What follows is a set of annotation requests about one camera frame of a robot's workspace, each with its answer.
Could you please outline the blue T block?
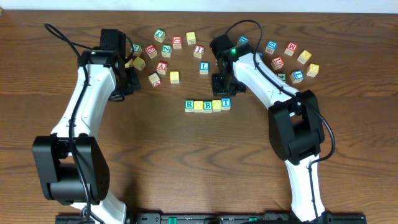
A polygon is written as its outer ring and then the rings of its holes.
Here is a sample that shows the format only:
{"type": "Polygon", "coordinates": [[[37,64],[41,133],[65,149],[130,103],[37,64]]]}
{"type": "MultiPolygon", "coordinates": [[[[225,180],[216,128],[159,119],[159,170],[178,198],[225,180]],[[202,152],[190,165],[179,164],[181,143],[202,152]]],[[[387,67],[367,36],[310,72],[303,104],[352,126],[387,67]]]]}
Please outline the blue T block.
{"type": "Polygon", "coordinates": [[[231,109],[231,98],[222,98],[221,99],[221,109],[222,110],[230,110],[231,109]]]}

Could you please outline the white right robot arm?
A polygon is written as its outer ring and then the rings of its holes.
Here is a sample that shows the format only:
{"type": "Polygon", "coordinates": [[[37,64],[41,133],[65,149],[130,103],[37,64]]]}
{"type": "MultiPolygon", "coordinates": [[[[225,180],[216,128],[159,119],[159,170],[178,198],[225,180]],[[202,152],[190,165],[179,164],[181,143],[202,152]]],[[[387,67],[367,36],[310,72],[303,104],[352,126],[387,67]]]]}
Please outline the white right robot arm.
{"type": "Polygon", "coordinates": [[[318,220],[325,208],[317,165],[325,139],[316,96],[283,82],[249,44],[234,45],[222,34],[210,42],[219,73],[212,75],[215,96],[226,98],[250,89],[268,110],[269,140],[285,162],[292,189],[292,212],[301,222],[318,220]]]}

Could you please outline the yellow O block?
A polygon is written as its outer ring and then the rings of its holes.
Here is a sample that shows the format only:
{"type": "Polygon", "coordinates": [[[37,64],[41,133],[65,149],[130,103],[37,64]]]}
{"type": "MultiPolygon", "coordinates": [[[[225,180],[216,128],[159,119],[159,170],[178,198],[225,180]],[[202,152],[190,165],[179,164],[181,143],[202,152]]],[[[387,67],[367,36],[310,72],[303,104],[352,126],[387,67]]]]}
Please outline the yellow O block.
{"type": "Polygon", "coordinates": [[[195,113],[203,112],[203,108],[204,108],[203,103],[204,103],[204,101],[202,101],[202,100],[195,100],[193,102],[193,109],[194,109],[195,113]]]}
{"type": "Polygon", "coordinates": [[[212,111],[220,112],[222,110],[222,102],[221,100],[213,100],[212,101],[212,111]]]}

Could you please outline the green R block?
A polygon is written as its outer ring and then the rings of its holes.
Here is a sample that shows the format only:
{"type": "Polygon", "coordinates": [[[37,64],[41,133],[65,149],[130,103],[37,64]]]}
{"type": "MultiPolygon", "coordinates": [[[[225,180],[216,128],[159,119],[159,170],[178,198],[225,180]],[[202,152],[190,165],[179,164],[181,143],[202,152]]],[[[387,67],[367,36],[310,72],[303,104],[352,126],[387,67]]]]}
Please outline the green R block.
{"type": "Polygon", "coordinates": [[[193,100],[185,100],[184,108],[186,113],[194,112],[194,101],[193,100]]]}

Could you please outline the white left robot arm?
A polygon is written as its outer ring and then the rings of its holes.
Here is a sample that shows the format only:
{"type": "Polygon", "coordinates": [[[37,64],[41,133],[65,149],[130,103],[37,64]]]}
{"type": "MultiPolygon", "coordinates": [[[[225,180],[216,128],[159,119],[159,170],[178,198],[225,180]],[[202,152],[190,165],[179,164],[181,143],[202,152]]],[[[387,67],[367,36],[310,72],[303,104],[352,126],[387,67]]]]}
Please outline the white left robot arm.
{"type": "Polygon", "coordinates": [[[68,106],[48,136],[32,145],[43,195],[80,210],[57,223],[134,223],[127,205],[110,191],[110,171],[97,143],[109,101],[124,101],[141,86],[126,53],[130,38],[102,29],[99,45],[77,53],[78,80],[68,106]]]}

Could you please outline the green B block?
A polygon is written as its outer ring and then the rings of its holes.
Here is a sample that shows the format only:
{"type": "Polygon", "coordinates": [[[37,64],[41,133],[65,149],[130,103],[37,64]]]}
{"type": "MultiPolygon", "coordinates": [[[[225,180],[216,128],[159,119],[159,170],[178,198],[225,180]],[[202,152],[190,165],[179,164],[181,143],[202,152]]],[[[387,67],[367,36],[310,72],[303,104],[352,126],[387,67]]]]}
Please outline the green B block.
{"type": "Polygon", "coordinates": [[[212,103],[212,101],[204,101],[203,102],[203,112],[204,113],[212,113],[213,112],[213,103],[212,103]]]}

